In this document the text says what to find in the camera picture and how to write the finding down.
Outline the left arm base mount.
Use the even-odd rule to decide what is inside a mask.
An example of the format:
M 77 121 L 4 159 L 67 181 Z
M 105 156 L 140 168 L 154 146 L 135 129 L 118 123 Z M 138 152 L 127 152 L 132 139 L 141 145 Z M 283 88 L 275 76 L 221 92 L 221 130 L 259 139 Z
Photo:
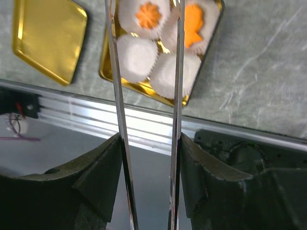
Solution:
M 38 119 L 38 95 L 30 92 L 0 87 L 0 114 L 19 114 L 23 118 Z

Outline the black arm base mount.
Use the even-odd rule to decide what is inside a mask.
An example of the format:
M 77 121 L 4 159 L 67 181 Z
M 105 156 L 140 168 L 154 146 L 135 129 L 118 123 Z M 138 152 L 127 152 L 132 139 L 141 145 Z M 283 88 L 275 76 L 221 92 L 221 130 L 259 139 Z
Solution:
M 295 150 L 206 130 L 197 131 L 194 142 L 218 160 L 252 175 L 268 168 L 307 168 L 305 150 Z

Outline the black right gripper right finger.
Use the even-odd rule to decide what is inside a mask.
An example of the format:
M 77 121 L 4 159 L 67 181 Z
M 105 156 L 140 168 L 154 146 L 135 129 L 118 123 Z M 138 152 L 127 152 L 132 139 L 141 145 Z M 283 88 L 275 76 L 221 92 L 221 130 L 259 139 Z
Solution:
M 252 175 L 235 169 L 181 136 L 186 215 L 194 230 L 304 230 L 307 172 L 271 168 Z

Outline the orange fish cookie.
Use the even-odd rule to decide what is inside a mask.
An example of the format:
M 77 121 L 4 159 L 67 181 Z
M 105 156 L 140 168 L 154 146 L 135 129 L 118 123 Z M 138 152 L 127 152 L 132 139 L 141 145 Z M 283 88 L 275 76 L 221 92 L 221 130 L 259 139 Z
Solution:
M 197 4 L 189 4 L 185 7 L 185 47 L 189 48 L 192 44 L 202 41 L 202 37 L 198 34 L 203 26 L 203 12 Z

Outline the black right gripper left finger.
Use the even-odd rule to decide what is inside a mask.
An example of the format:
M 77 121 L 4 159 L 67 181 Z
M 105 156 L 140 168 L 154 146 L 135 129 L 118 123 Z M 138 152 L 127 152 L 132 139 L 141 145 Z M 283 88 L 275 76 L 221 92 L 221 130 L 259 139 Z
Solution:
M 104 230 L 122 166 L 119 134 L 43 174 L 0 177 L 3 230 Z

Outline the gold tin lid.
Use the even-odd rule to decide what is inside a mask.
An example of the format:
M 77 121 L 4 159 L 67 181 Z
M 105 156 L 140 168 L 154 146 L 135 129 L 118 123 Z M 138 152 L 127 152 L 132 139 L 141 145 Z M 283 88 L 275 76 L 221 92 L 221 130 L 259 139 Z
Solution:
M 83 46 L 88 16 L 71 0 L 16 0 L 12 50 L 21 60 L 66 86 Z

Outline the orange swirl cookie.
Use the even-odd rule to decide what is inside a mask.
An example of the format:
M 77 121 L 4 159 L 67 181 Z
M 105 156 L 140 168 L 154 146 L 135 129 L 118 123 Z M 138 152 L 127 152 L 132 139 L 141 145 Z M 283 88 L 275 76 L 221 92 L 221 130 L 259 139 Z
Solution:
M 148 1 L 139 6 L 135 17 L 138 19 L 138 25 L 141 28 L 153 29 L 159 25 L 162 15 L 159 12 L 158 6 Z

